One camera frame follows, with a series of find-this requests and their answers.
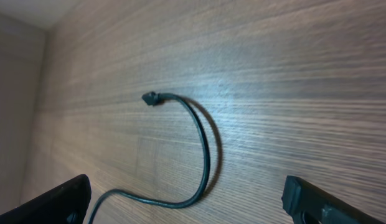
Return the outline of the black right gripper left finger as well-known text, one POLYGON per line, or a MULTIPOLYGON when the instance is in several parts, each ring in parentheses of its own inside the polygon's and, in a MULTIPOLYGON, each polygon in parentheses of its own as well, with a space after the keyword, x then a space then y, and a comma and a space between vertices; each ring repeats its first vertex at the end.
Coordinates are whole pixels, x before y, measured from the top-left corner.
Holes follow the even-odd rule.
POLYGON ((0 215, 0 224, 83 223, 92 190, 87 175, 78 175, 0 215))

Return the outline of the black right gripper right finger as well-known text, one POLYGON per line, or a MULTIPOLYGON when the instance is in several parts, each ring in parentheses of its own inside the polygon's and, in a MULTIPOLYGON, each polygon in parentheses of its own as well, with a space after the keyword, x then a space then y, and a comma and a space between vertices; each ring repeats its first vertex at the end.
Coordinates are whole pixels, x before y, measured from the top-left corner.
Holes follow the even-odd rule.
POLYGON ((286 177, 282 202, 294 224, 383 224, 297 176, 286 177))

